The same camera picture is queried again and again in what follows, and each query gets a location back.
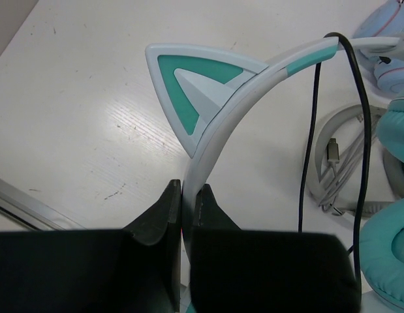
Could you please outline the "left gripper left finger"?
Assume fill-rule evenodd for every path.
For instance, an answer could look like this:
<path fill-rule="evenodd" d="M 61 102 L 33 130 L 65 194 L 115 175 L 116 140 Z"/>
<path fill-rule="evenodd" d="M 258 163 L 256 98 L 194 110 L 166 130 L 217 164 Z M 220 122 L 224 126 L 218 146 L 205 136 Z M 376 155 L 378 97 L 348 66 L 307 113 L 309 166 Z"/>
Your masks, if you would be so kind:
<path fill-rule="evenodd" d="M 111 230 L 0 232 L 0 312 L 177 312 L 181 183 Z"/>

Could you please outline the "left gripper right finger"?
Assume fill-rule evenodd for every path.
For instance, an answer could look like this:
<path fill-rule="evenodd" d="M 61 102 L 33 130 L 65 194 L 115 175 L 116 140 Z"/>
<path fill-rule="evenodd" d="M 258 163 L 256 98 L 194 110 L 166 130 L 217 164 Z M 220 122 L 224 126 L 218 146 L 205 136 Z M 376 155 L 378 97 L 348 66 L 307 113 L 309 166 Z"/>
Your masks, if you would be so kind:
<path fill-rule="evenodd" d="M 196 198 L 191 302 L 197 312 L 359 312 L 341 241 L 325 233 L 243 230 L 209 185 Z"/>

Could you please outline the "teal cat-ear headphones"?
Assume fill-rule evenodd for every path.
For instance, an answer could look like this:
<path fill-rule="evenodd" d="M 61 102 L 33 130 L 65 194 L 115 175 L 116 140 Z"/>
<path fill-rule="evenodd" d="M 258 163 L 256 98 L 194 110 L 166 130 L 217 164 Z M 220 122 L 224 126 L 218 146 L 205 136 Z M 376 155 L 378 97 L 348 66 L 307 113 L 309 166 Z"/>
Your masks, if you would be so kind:
<path fill-rule="evenodd" d="M 225 144 L 247 112 L 276 85 L 311 66 L 320 66 L 344 49 L 358 88 L 363 122 L 344 124 L 334 135 L 342 153 L 364 131 L 362 161 L 369 168 L 372 120 L 367 93 L 351 40 L 339 33 L 298 46 L 263 62 L 230 51 L 188 44 L 152 44 L 146 61 L 155 92 L 172 130 L 190 161 L 181 188 L 183 242 L 190 261 L 196 198 L 212 172 Z M 301 190 L 309 191 L 306 177 L 313 138 L 305 152 Z M 360 286 L 360 257 L 350 257 Z"/>

